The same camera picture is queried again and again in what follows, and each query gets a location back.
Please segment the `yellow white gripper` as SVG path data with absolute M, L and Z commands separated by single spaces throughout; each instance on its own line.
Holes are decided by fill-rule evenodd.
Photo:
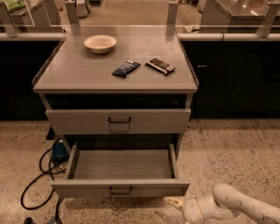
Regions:
M 164 197 L 164 201 L 179 211 L 182 210 L 183 217 L 189 224 L 203 224 L 206 220 L 215 219 L 220 210 L 212 195 L 184 202 L 181 199 Z

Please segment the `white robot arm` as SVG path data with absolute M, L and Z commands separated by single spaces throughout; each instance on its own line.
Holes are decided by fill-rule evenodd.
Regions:
M 204 224 L 215 219 L 231 220 L 245 214 L 257 224 L 280 224 L 280 209 L 258 199 L 239 192 L 231 185 L 218 184 L 212 194 L 198 199 L 175 199 L 165 197 L 164 200 L 178 209 L 185 224 Z

